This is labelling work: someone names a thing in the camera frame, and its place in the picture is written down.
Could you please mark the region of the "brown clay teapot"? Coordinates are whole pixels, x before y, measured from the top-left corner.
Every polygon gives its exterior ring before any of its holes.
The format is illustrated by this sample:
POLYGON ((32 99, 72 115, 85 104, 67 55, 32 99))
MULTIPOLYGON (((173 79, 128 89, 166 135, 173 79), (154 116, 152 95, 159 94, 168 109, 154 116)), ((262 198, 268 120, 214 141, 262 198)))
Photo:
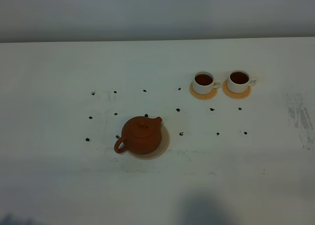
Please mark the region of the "brown clay teapot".
POLYGON ((121 154, 129 151, 138 155, 152 153, 161 143, 162 118, 137 116, 128 120, 122 129, 121 137, 116 141, 114 151, 121 154))

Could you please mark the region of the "beige teapot coaster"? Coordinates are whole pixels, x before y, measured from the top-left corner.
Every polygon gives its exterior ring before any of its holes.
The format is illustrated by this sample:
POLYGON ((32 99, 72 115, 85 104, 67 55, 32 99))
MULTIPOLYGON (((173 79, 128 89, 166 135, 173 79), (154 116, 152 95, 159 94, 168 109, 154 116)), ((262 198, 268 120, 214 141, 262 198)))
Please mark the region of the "beige teapot coaster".
POLYGON ((170 142, 169 132, 167 128, 164 126, 164 124, 162 124, 161 125, 161 142, 159 146, 153 152, 146 155, 139 155, 132 152, 129 152, 129 154, 140 160, 152 160, 152 159, 158 158, 167 150, 169 142, 170 142))

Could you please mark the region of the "left white teacup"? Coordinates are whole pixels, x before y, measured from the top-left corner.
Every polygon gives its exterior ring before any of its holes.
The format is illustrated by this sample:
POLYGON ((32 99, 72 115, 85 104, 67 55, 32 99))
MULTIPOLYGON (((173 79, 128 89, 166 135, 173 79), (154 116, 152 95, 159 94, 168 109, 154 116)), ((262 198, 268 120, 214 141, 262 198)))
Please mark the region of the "left white teacup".
POLYGON ((207 95, 220 87, 221 81, 215 80, 207 71, 196 73, 192 81, 192 89, 199 95, 207 95))

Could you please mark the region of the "white teacup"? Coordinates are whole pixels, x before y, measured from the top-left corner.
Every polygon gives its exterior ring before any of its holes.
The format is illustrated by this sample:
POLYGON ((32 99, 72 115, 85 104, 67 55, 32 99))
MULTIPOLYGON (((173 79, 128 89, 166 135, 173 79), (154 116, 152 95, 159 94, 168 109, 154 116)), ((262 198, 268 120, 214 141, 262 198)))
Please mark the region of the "white teacup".
POLYGON ((234 70, 229 74, 226 86, 231 92, 241 94, 256 83, 256 77, 250 76, 243 70, 234 70))
POLYGON ((207 95, 220 87, 221 81, 215 80, 207 71, 196 73, 192 81, 192 89, 199 95, 207 95))

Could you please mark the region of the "left orange coaster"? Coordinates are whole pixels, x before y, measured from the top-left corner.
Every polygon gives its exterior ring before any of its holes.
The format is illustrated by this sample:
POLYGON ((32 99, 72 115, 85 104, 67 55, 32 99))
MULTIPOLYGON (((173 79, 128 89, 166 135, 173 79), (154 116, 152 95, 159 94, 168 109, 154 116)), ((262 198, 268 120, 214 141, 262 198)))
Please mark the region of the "left orange coaster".
POLYGON ((200 100, 212 99, 217 95, 218 89, 214 87, 214 84, 200 85, 193 80, 189 86, 190 94, 200 100))

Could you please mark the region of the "orange coaster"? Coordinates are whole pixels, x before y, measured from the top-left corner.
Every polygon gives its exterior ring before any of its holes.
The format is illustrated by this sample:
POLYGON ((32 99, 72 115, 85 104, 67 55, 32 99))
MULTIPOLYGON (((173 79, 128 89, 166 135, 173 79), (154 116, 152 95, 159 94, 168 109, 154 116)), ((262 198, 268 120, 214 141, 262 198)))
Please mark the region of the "orange coaster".
POLYGON ((248 87, 246 91, 242 93, 234 93, 230 91, 227 87, 227 79, 222 84, 222 90, 228 97, 233 98, 233 99, 244 99, 244 98, 247 98, 251 93, 251 87, 248 87))
POLYGON ((214 84, 200 85, 193 80, 189 86, 190 94, 200 100, 212 99, 217 95, 218 89, 214 87, 214 84))

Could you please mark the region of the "right orange coaster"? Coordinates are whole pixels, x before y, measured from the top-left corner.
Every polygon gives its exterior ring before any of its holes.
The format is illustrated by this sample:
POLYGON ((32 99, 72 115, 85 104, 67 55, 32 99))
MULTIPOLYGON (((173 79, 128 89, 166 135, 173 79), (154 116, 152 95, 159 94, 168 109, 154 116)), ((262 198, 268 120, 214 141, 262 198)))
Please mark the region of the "right orange coaster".
POLYGON ((246 91, 242 93, 234 93, 230 91, 227 87, 227 79, 222 84, 222 90, 228 97, 233 98, 233 99, 244 99, 244 98, 247 98, 251 93, 251 87, 248 87, 246 91))

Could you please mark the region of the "right white teacup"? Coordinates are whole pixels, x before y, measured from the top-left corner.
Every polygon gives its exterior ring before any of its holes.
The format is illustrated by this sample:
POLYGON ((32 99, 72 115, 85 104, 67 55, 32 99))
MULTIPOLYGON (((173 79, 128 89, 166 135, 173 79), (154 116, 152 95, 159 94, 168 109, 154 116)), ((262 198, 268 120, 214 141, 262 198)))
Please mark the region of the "right white teacup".
POLYGON ((231 92, 241 94, 256 83, 256 77, 250 76, 243 70, 234 70, 229 74, 226 86, 231 92))

